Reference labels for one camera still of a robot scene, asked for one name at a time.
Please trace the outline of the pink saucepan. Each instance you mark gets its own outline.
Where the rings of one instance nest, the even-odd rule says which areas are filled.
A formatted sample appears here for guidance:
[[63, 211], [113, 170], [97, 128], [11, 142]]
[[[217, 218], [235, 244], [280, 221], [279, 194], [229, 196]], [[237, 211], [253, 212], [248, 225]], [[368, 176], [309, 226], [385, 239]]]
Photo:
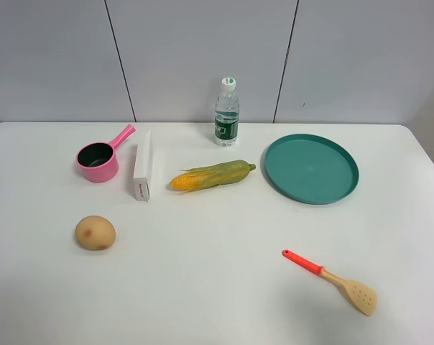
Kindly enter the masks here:
[[83, 177], [92, 183], [103, 183], [112, 179], [119, 170], [116, 149], [136, 129], [128, 124], [109, 142], [94, 142], [86, 145], [76, 155], [76, 163]]

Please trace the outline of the yellow corn cob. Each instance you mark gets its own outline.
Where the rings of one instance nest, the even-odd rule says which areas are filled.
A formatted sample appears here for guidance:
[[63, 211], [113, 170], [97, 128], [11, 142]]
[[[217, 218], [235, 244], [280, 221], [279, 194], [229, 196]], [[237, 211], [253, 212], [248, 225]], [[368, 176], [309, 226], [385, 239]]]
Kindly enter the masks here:
[[256, 165], [244, 160], [223, 162], [217, 165], [196, 167], [184, 172], [170, 181], [173, 190], [193, 192], [215, 188], [221, 185], [239, 183], [256, 170]]

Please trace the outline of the clear water bottle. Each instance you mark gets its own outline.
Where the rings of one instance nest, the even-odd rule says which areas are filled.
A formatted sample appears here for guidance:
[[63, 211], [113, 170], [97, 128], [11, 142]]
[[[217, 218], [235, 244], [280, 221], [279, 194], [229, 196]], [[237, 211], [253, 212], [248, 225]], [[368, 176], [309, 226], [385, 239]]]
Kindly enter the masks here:
[[236, 80], [225, 77], [214, 109], [214, 134], [217, 145], [230, 147], [236, 143], [239, 125], [239, 97]]

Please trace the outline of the white rectangular box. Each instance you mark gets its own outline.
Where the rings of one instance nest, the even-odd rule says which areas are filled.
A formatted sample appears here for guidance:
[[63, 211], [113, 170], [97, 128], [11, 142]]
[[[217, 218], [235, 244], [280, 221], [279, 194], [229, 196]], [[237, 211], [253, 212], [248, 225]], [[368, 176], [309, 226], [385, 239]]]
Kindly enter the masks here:
[[136, 150], [133, 186], [134, 195], [138, 201], [150, 200], [152, 187], [153, 140], [152, 132], [142, 132]]

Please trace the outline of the teal round plate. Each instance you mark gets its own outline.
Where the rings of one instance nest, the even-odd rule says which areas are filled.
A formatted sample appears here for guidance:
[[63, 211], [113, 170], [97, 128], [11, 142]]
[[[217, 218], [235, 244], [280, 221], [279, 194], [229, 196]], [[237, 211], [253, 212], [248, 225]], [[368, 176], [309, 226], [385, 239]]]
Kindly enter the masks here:
[[290, 134], [271, 143], [264, 171], [282, 195], [308, 205], [341, 201], [356, 189], [359, 168], [342, 146], [313, 134]]

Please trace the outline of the brown potato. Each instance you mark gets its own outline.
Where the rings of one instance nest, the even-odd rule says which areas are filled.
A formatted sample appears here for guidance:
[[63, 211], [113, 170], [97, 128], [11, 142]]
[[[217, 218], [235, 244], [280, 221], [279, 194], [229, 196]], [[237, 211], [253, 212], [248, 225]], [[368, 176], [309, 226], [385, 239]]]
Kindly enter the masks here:
[[105, 250], [116, 240], [116, 230], [113, 224], [101, 216], [82, 218], [75, 227], [77, 243], [87, 250]]

